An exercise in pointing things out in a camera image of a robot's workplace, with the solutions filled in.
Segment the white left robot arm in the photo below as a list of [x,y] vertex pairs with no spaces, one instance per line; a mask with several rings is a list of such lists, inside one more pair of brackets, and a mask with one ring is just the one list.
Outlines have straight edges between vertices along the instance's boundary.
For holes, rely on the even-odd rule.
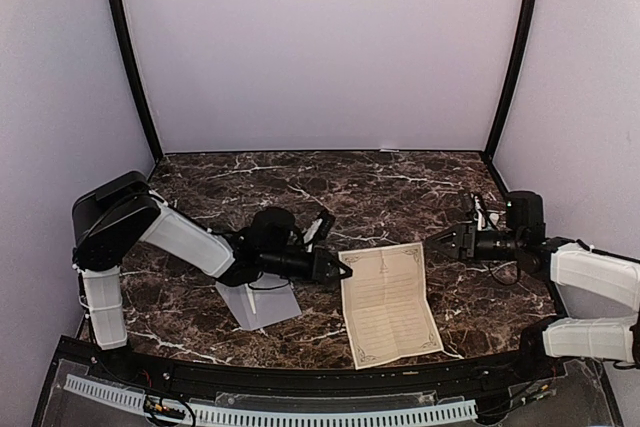
[[138,171],[126,172],[81,195],[71,207],[71,265],[101,364],[120,383],[141,374],[140,359],[125,347],[123,271],[134,254],[156,251],[196,269],[218,285],[261,292],[274,276],[286,285],[332,285],[353,270],[324,242],[335,221],[323,210],[306,228],[292,212],[268,206],[238,230],[216,230],[172,205]]

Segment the grey paper envelope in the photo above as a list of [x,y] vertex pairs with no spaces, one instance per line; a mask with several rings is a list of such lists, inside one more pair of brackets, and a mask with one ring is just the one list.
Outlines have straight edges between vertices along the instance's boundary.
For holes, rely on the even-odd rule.
[[[252,314],[249,306],[246,295],[249,287],[254,291],[257,315]],[[241,329],[245,331],[259,330],[301,315],[291,285],[277,276],[264,276],[254,287],[248,284],[229,287],[217,283],[216,290]]]

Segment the beige ornate letter paper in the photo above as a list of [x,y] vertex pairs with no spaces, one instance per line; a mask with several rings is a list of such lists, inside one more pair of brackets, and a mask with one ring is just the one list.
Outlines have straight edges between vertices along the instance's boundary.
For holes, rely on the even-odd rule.
[[249,306],[251,309],[251,312],[253,315],[257,315],[257,306],[256,306],[256,301],[255,301],[255,295],[254,295],[254,291],[253,289],[251,289],[250,287],[248,288],[247,292],[247,299],[249,302]]
[[342,312],[357,370],[444,350],[427,302],[423,245],[344,251]]

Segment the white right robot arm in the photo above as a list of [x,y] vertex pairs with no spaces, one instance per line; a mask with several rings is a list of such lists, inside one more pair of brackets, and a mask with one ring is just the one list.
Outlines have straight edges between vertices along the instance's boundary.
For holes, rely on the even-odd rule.
[[[510,371],[521,381],[534,379],[550,359],[591,358],[625,368],[639,366],[639,262],[580,239],[546,233],[542,197],[511,191],[505,197],[505,225],[496,226],[484,200],[464,198],[467,220],[427,238],[441,255],[461,262],[512,262],[518,276],[527,275],[548,288],[555,313],[523,330]],[[560,288],[589,293],[619,305],[618,317],[575,318]]]

